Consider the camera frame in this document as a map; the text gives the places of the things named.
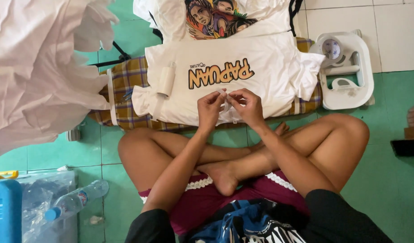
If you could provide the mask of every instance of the green tile floor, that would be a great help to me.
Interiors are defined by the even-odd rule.
[[[110,9],[121,19],[114,27],[115,40],[132,57],[142,55],[145,47],[160,44],[149,24],[132,14],[132,1],[117,1]],[[119,56],[115,49],[85,55],[90,58],[89,63]],[[371,130],[366,152],[342,195],[351,206],[369,215],[394,242],[414,243],[414,158],[396,158],[389,144],[392,139],[403,138],[406,112],[414,105],[414,71],[374,74],[374,79],[375,105],[340,111],[362,119]],[[320,108],[317,113],[284,120],[292,129],[329,113],[332,112]],[[51,144],[13,150],[0,157],[0,171],[17,169],[32,173],[66,164],[78,172],[80,186],[99,178],[108,180],[110,189],[103,201],[91,203],[79,215],[79,241],[123,243],[131,221],[142,207],[118,158],[117,143],[123,132],[85,119],[81,133],[80,142],[67,142],[61,135]],[[250,128],[238,128],[217,130],[209,141],[241,147],[257,143],[259,137]],[[92,215],[104,215],[105,223],[90,225],[88,218]]]

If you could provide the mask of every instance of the blue bottle cap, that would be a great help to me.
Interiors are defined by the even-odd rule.
[[[58,207],[52,207],[45,212],[45,219],[47,221],[53,221],[56,218],[59,218],[62,214],[62,211]]]

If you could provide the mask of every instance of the plastic water bottle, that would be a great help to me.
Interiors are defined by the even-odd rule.
[[[90,185],[79,188],[64,196],[61,196],[54,207],[45,212],[47,221],[66,219],[80,212],[87,203],[104,196],[108,191],[106,180],[96,180]]]

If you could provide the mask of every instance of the blue plastic container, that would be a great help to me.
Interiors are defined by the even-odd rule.
[[[21,243],[23,190],[16,180],[0,180],[0,243]]]

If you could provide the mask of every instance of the yellow clip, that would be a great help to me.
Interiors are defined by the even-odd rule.
[[[18,170],[1,171],[0,179],[16,179],[18,177]]]

